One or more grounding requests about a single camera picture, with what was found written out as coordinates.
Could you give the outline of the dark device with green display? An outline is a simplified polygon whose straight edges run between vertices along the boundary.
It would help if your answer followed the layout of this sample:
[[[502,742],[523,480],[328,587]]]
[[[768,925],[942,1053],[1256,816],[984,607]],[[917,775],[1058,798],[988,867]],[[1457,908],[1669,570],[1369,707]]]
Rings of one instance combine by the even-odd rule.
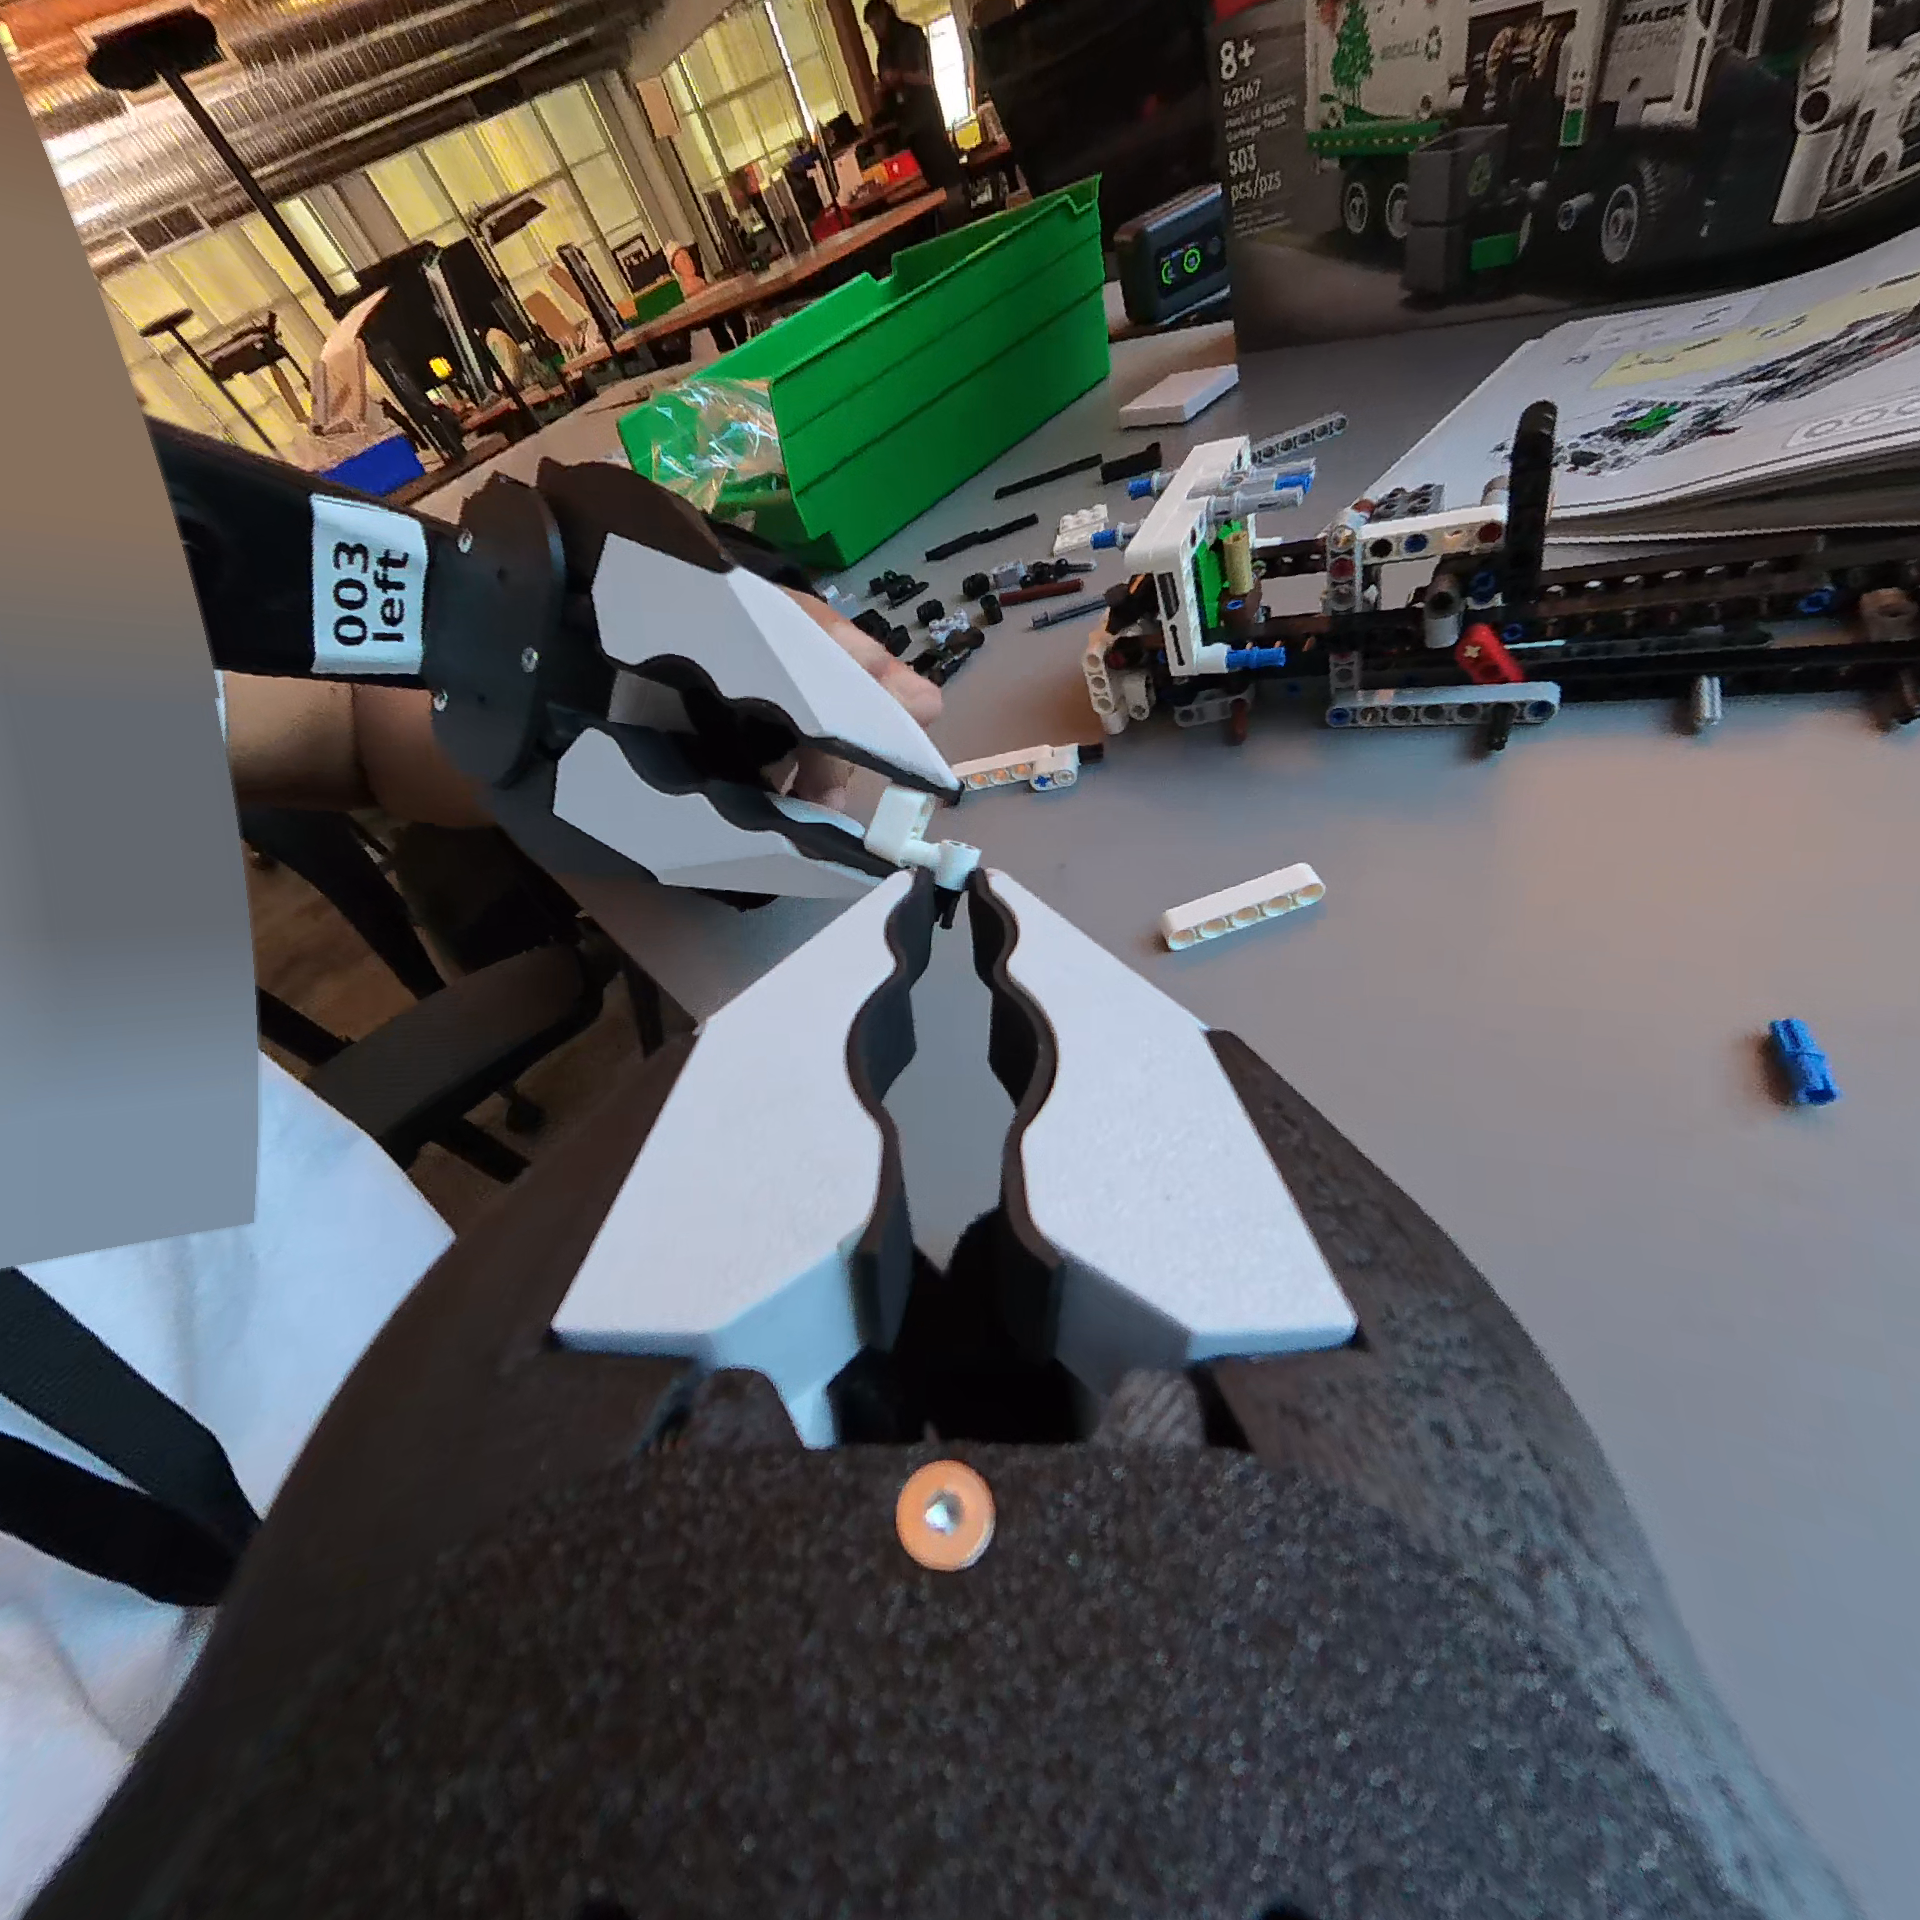
[[[1236,286],[1221,184],[1183,190],[1113,233],[1125,324],[1168,326]]]

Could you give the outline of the white flat box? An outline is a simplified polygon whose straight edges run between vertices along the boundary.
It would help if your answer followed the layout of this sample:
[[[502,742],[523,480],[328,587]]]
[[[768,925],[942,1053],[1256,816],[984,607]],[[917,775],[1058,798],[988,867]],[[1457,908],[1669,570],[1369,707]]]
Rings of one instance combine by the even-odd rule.
[[[1241,388],[1241,367],[1168,371],[1138,400],[1118,404],[1125,434],[1189,425]]]

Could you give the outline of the black office chair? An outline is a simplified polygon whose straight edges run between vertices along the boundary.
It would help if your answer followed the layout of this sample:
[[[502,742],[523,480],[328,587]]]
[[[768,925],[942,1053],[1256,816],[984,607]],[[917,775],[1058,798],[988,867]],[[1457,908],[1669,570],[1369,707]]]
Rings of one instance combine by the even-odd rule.
[[[502,829],[403,826],[388,847],[350,816],[239,809],[246,847],[311,880],[416,998],[364,1043],[342,1043],[253,993],[266,1048],[311,1067],[311,1093],[397,1166],[425,1148],[512,1185],[523,1158],[469,1113],[502,1098],[512,1136],[543,1130],[521,1075],[588,1036],[624,981],[636,1048],[671,1043],[673,1003]]]

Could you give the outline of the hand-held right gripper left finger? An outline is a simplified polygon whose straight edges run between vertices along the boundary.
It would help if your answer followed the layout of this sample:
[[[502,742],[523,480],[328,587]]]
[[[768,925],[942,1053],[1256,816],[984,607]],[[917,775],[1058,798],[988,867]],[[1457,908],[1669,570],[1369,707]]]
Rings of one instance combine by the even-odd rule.
[[[853,1022],[895,981],[892,872],[701,1016],[553,1342],[772,1384],[810,1449],[834,1445],[828,1384],[868,1346],[853,1258],[879,1213],[886,1113],[853,1093]]]

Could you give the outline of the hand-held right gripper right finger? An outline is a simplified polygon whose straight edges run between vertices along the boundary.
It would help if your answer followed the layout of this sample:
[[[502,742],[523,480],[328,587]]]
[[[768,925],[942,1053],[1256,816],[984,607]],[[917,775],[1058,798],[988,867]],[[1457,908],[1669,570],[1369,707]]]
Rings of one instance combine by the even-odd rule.
[[[1350,1346],[1215,1036],[1003,867],[976,872],[966,929],[1011,1099],[988,1224],[1020,1357],[1109,1398],[1131,1372]]]

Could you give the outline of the person's left hand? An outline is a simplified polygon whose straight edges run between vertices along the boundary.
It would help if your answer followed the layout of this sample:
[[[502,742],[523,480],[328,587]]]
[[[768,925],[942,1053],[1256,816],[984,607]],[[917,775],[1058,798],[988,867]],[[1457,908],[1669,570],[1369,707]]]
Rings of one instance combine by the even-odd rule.
[[[942,719],[942,688],[892,661],[868,629],[840,622],[823,600],[779,587],[840,653],[864,664],[926,729]]]

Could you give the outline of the clear plastic bag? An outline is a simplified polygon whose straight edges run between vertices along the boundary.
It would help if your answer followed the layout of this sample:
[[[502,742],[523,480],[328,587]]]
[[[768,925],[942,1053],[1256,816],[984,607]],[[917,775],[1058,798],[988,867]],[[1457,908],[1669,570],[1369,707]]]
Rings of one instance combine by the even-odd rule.
[[[701,516],[790,494],[772,391],[764,378],[685,378],[618,422],[636,474]]]

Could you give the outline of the lego set box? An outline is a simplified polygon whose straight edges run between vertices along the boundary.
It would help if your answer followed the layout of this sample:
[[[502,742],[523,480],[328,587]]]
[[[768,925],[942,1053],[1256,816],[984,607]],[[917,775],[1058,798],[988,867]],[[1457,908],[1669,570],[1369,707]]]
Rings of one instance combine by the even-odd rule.
[[[1915,222],[1915,0],[1211,5],[1241,351],[1757,284]]]

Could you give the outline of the person's left forearm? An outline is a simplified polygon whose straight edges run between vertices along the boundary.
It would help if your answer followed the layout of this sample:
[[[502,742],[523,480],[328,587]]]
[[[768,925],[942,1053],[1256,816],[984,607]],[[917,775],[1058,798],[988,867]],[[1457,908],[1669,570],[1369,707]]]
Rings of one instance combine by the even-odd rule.
[[[449,763],[434,719],[425,688],[220,678],[239,809],[372,809],[397,826],[495,829],[486,792]]]

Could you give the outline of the green storage bin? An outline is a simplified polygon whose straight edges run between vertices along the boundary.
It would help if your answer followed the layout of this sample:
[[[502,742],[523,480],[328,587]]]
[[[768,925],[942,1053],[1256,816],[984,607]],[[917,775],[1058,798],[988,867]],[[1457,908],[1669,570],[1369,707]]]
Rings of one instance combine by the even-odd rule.
[[[942,233],[701,371],[764,378],[790,494],[734,516],[819,570],[995,466],[1113,371],[1102,179]]]

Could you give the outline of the lego truck model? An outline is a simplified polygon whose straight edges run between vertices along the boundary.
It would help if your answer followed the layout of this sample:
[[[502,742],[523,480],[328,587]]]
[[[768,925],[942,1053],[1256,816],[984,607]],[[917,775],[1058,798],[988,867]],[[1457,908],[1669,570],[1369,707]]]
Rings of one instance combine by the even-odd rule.
[[[1256,516],[1248,444],[1206,444],[1125,542],[1125,587],[1087,641],[1102,729],[1156,707],[1245,742],[1256,698],[1318,698],[1330,729],[1464,729],[1480,759],[1565,703],[1865,694],[1889,729],[1920,719],[1915,524],[1683,542],[1657,560],[1546,564],[1557,404],[1521,408],[1480,507],[1355,500],[1307,542]]]

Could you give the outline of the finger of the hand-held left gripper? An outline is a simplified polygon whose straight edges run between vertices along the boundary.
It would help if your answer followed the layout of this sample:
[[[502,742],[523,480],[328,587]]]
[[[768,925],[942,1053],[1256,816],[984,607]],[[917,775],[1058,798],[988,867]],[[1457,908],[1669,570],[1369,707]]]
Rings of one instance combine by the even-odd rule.
[[[588,719],[557,755],[553,818],[658,887],[713,899],[859,899],[906,864],[864,829],[764,781],[796,739],[772,719],[655,729]]]
[[[796,755],[768,787],[823,805],[844,771],[952,798],[958,775],[927,729],[864,678],[772,579],[744,564],[692,564],[609,538],[594,570],[603,653],[642,688],[682,698],[692,729],[772,719]]]

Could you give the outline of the scattered dark lego pieces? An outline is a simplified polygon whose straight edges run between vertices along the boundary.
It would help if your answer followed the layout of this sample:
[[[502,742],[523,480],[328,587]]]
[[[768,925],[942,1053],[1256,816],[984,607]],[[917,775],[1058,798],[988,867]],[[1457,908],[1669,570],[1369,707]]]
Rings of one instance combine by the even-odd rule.
[[[1011,466],[933,505],[879,552],[828,576],[823,600],[895,661],[927,664],[958,641],[995,639],[1102,601],[1118,576],[1118,548],[1145,507],[1138,480],[1163,466],[1163,444],[1087,453],[1069,466]]]

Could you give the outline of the lego instruction booklet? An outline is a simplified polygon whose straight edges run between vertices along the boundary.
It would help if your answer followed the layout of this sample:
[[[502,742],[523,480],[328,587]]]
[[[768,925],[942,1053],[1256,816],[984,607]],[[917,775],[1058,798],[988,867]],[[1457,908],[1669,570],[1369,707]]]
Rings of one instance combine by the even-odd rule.
[[[1691,542],[1920,521],[1920,233],[1691,304],[1521,345],[1362,500],[1504,474],[1557,404],[1550,542]]]

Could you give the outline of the white angled lego beam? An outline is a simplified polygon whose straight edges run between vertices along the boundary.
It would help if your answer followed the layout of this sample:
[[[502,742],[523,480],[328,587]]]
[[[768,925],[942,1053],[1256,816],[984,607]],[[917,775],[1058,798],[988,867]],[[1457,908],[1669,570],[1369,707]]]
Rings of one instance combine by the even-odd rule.
[[[963,792],[1003,792],[1003,787],[1069,792],[1102,759],[1109,759],[1102,742],[1046,742],[1046,745],[963,759],[952,763],[952,775]]]

